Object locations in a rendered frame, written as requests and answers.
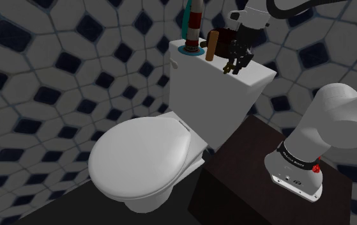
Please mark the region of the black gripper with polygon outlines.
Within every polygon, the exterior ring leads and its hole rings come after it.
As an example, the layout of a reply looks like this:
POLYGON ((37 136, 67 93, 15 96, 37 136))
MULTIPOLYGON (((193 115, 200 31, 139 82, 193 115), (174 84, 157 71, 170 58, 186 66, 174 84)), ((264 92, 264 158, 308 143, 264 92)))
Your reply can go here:
POLYGON ((234 66, 232 71, 234 75, 238 75, 239 71, 246 67, 254 57, 251 48, 248 48, 252 45, 253 42, 254 29, 240 24, 236 32, 236 39, 232 40, 229 46, 228 64, 234 66))

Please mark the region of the brown wooden cylinder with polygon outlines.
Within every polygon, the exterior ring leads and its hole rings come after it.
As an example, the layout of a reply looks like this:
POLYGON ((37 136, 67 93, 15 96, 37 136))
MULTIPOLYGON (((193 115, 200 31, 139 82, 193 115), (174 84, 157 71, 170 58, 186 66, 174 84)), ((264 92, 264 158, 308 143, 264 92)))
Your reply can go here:
POLYGON ((207 44, 207 51, 206 51, 206 61, 213 61, 216 45, 218 43, 218 31, 210 31, 208 35, 208 44, 207 44))

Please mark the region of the white toilet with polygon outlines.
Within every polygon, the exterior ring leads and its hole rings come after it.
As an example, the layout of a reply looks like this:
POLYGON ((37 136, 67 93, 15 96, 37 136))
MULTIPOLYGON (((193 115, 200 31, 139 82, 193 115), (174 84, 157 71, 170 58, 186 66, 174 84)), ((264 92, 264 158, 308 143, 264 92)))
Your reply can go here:
POLYGON ((137 213, 148 213, 203 163, 241 125, 275 72, 254 61, 238 74, 224 73, 226 60, 180 53, 169 44, 169 112, 115 125, 93 146, 88 171, 95 187, 137 213))

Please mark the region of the dark brown robot stand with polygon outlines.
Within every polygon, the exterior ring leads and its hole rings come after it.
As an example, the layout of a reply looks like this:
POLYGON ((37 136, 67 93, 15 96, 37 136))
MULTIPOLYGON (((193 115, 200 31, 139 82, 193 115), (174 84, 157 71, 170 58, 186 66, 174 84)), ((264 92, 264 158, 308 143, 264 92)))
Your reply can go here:
POLYGON ((249 116, 204 164, 188 211, 201 225, 350 225, 352 181, 327 163, 314 203, 273 183, 264 158, 283 139, 249 116))

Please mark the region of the dark red-brown pot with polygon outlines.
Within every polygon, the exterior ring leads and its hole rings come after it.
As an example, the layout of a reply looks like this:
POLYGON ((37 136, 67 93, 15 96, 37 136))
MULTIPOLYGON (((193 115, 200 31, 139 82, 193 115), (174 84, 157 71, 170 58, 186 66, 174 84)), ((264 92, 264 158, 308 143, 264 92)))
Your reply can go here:
POLYGON ((218 41, 216 43, 215 55, 221 58, 228 59, 230 54, 229 46, 231 42, 236 38, 237 31, 230 28, 222 28, 222 27, 212 29, 208 33, 206 41, 202 41, 200 43, 200 47, 204 48, 208 46, 209 36, 212 31, 219 32, 218 41))

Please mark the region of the red white striped tower figure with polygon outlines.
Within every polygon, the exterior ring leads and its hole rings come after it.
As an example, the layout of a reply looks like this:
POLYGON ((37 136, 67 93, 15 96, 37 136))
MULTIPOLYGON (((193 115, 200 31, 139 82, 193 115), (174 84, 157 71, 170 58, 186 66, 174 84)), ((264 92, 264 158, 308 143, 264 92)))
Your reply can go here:
POLYGON ((202 21, 203 0, 188 0, 182 21, 181 36, 185 44, 178 51, 188 56, 200 56, 204 49, 199 46, 199 36, 202 21))

